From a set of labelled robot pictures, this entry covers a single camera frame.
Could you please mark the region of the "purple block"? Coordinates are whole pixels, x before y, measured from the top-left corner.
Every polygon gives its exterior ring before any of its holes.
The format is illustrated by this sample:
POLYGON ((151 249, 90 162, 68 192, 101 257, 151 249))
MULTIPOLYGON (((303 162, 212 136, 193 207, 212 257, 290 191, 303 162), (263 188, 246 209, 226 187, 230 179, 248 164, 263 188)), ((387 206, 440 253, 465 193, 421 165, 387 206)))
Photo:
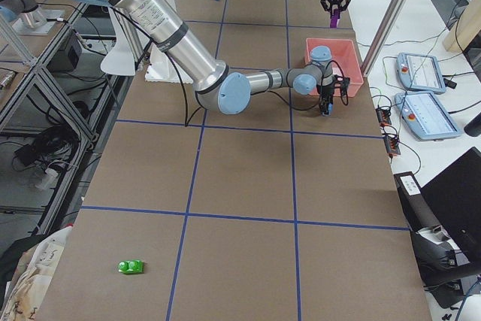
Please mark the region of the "purple block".
POLYGON ((331 12, 330 27, 336 29, 340 20, 340 11, 336 8, 331 12))

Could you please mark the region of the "pink plastic box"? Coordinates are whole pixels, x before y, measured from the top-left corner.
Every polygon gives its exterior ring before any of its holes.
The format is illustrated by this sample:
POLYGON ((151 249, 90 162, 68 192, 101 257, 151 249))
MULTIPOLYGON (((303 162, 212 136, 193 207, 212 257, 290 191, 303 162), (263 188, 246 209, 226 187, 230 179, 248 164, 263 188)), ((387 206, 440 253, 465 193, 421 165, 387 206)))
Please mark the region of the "pink plastic box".
POLYGON ((307 38, 304 61, 327 62, 334 60, 333 72, 343 74, 350 79, 347 94, 353 98, 364 83, 360 70, 354 41, 350 39, 307 38))

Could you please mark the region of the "usb hub far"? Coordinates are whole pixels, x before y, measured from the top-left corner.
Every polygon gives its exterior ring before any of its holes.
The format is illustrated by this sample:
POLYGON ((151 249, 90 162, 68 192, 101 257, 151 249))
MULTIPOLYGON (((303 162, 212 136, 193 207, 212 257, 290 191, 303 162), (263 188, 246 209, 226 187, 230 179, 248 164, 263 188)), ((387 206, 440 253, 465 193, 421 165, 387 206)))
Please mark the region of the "usb hub far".
POLYGON ((390 126, 392 124, 391 121, 391 108, 382 108, 378 107, 375 109, 378 122, 380 126, 390 126))

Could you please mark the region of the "usb hub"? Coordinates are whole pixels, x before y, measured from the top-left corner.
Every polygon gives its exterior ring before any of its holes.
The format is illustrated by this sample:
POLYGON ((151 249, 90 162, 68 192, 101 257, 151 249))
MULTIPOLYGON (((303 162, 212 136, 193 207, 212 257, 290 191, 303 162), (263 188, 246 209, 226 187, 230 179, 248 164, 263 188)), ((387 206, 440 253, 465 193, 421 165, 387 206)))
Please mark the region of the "usb hub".
POLYGON ((391 121, 391 108, 382 108, 378 107, 375 109, 378 122, 380 126, 390 126, 392 124, 391 121))
POLYGON ((384 140, 386 152, 390 158, 399 156, 401 154, 401 151, 399 148, 399 142, 395 136, 384 135, 383 140, 384 140))

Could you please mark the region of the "usb hub near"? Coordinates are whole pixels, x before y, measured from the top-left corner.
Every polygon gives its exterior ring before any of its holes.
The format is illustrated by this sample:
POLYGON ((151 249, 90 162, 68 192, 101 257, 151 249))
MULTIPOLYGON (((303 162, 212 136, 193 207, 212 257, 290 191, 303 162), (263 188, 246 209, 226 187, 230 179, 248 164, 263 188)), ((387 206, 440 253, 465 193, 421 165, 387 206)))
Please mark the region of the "usb hub near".
POLYGON ((384 140, 386 152, 390 158, 399 156, 401 154, 401 151, 399 148, 399 142, 395 136, 384 135, 383 140, 384 140))

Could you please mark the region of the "near teach pendant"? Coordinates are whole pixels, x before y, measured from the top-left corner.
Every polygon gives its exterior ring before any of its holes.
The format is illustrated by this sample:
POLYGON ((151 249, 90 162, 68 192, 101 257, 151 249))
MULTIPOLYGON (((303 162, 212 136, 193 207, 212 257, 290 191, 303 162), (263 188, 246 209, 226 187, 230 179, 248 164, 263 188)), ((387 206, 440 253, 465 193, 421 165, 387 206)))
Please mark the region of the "near teach pendant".
POLYGON ((407 128, 420 141, 439 141, 461 135, 461 129, 431 91, 397 93, 395 105, 407 128))

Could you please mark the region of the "teach pendant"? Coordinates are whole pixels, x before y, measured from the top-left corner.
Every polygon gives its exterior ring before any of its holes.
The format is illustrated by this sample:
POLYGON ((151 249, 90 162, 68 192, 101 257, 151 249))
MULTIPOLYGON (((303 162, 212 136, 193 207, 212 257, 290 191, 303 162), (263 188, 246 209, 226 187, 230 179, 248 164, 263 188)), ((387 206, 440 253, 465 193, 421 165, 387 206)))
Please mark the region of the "teach pendant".
POLYGON ((398 80, 405 89, 445 93, 446 85, 436 56, 399 53, 396 65, 398 80))
POLYGON ((420 141, 439 141, 461 135, 461 129, 431 91, 397 93, 395 105, 407 128, 420 141))

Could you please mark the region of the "far teach pendant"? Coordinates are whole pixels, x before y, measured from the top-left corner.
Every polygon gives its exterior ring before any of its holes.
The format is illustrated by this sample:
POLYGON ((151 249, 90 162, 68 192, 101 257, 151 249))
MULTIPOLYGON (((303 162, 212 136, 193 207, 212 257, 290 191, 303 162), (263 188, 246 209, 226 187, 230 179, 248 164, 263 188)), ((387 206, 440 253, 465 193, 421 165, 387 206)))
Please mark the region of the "far teach pendant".
POLYGON ((436 56, 399 53, 396 65, 398 80, 405 89, 445 93, 446 85, 436 56))

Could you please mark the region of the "green block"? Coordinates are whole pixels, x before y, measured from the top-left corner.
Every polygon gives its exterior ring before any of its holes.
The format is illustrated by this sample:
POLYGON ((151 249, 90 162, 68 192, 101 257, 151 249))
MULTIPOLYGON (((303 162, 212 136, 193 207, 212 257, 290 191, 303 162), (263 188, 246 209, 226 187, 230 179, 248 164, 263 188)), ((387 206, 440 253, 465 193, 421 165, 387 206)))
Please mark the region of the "green block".
POLYGON ((122 260, 117 266, 121 274, 142 274, 144 272, 144 262, 139 259, 122 260))

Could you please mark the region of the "cloth bag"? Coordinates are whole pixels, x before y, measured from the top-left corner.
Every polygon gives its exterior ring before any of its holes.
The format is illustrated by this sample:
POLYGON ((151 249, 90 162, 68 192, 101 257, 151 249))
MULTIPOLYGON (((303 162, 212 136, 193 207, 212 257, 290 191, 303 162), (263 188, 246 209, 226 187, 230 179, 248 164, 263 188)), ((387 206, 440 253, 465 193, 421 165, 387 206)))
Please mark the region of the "cloth bag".
POLYGON ((72 225, 23 252, 8 285, 2 320, 34 320, 48 290, 72 225))

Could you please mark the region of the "aluminium frame post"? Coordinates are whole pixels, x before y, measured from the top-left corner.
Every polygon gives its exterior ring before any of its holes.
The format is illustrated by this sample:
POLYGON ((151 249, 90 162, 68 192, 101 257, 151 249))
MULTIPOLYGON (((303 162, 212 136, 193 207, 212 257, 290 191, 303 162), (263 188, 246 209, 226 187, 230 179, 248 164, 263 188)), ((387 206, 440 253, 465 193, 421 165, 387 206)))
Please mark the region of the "aluminium frame post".
POLYGON ((406 0, 391 0, 383 16, 380 26, 374 36, 368 53, 362 63, 361 72, 367 77, 376 62, 380 52, 385 45, 387 37, 392 30, 399 13, 401 12, 406 0))

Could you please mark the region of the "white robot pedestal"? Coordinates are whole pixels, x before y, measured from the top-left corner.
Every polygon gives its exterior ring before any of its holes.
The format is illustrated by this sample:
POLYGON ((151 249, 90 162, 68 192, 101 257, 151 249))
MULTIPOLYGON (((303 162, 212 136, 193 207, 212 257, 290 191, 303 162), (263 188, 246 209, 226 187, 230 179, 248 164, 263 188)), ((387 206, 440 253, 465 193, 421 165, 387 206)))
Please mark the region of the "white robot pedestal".
MULTIPOLYGON (((166 2, 173 8, 176 7, 175 0, 166 0, 166 2)), ((125 18, 115 13, 112 8, 110 8, 108 12, 115 31, 116 40, 119 39, 121 42, 127 43, 131 48, 136 72, 145 70, 146 80, 148 81, 176 83, 178 77, 167 56, 155 46, 151 46, 148 50, 149 56, 144 56, 142 53, 148 43, 146 36, 135 29, 125 18)))

